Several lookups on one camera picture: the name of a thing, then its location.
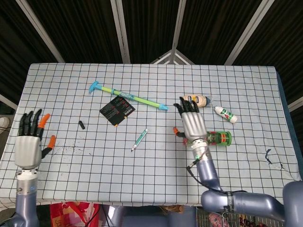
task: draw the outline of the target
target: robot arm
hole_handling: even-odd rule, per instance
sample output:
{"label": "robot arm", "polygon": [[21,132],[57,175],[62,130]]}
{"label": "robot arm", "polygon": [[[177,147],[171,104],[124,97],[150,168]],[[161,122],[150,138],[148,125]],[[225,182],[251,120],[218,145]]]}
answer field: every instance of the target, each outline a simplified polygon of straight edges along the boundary
{"label": "robot arm", "polygon": [[38,124],[41,109],[37,111],[31,123],[33,111],[24,114],[20,121],[15,143],[15,163],[22,170],[17,172],[16,214],[1,226],[38,227],[36,213],[37,170],[41,159],[54,147],[56,137],[52,136],[47,148],[41,151],[41,139],[49,114]]}
{"label": "robot arm", "polygon": [[223,191],[208,148],[207,132],[199,109],[195,102],[192,102],[192,107],[191,103],[181,97],[180,99],[183,107],[179,104],[174,106],[181,115],[186,138],[193,141],[191,147],[195,158],[193,165],[197,166],[199,183],[209,189],[201,196],[203,208],[209,212],[227,211],[272,218],[285,222],[286,227],[299,226],[303,222],[302,215],[298,215],[303,210],[303,183],[291,182],[285,186],[283,190],[285,208],[270,195]]}

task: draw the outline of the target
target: black card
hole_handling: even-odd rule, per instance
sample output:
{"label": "black card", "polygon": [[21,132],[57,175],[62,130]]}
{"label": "black card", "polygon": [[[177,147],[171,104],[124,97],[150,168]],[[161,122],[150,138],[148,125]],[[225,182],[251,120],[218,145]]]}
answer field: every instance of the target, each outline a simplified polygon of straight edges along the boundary
{"label": "black card", "polygon": [[110,103],[106,104],[100,113],[109,120],[115,127],[127,118],[135,108],[130,105],[124,98],[117,96]]}

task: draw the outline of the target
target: white grid tablecloth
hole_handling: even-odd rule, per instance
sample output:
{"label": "white grid tablecloth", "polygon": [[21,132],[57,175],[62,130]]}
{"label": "white grid tablecloth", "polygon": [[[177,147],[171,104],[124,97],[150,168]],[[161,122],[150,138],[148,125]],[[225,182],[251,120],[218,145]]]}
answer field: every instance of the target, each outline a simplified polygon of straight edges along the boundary
{"label": "white grid tablecloth", "polygon": [[[136,110],[114,127],[99,110],[115,96],[100,90],[89,94],[95,80],[169,110],[130,101]],[[57,141],[39,167],[39,203],[199,204],[205,188],[185,169],[193,161],[192,152],[172,130],[183,130],[173,104],[185,94],[211,95],[213,105],[238,116],[231,124],[211,107],[200,109],[209,131],[232,134],[229,147],[210,147],[223,189],[267,193],[283,202],[283,186],[300,176],[274,67],[46,63],[32,64],[28,71],[0,164],[1,207],[15,202],[19,120],[24,112],[40,108],[52,116],[42,146],[51,135]],[[148,134],[131,152],[145,128]],[[269,149],[271,165],[265,159]]]}

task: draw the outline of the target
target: pen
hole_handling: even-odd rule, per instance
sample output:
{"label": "pen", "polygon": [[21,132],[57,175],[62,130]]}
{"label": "pen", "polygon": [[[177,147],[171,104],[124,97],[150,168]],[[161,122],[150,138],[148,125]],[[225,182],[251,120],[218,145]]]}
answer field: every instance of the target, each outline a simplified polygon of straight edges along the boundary
{"label": "pen", "polygon": [[141,135],[139,136],[139,138],[136,140],[136,142],[133,145],[132,151],[136,149],[136,147],[139,145],[139,143],[141,142],[141,140],[143,139],[143,137],[146,135],[146,133],[148,132],[147,129],[145,129]]}
{"label": "pen", "polygon": [[107,87],[100,86],[100,85],[98,85],[98,81],[95,81],[94,83],[92,83],[92,85],[90,85],[89,92],[91,93],[95,89],[106,91],[106,92],[109,92],[111,94],[115,94],[116,96],[120,96],[120,97],[123,97],[123,98],[127,98],[127,99],[130,99],[130,100],[140,102],[140,103],[151,105],[151,106],[154,106],[154,107],[158,108],[159,110],[168,110],[169,109],[168,106],[166,106],[164,104],[155,103],[155,102],[149,101],[149,100],[144,99],[144,98],[139,98],[139,97],[134,96],[132,94],[128,94],[128,93],[124,93],[122,91],[118,91],[116,89],[110,89],[110,88],[107,88]]}

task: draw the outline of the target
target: orange fingertip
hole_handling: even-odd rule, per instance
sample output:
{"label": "orange fingertip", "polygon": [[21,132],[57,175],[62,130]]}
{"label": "orange fingertip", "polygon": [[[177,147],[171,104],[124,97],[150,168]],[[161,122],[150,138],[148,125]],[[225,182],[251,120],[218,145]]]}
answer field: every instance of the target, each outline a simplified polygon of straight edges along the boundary
{"label": "orange fingertip", "polygon": [[54,135],[52,135],[51,140],[49,141],[49,144],[47,147],[53,149],[55,146],[55,142],[56,142],[56,137]]}
{"label": "orange fingertip", "polygon": [[45,124],[46,124],[46,121],[48,120],[48,118],[49,118],[50,116],[51,116],[51,115],[50,115],[49,113],[48,113],[47,115],[45,115],[45,116],[41,119],[38,128],[43,128],[43,129],[44,129],[44,126],[45,126]]}
{"label": "orange fingertip", "polygon": [[175,135],[177,135],[177,133],[179,132],[179,130],[176,127],[174,127],[173,130],[174,130]]}

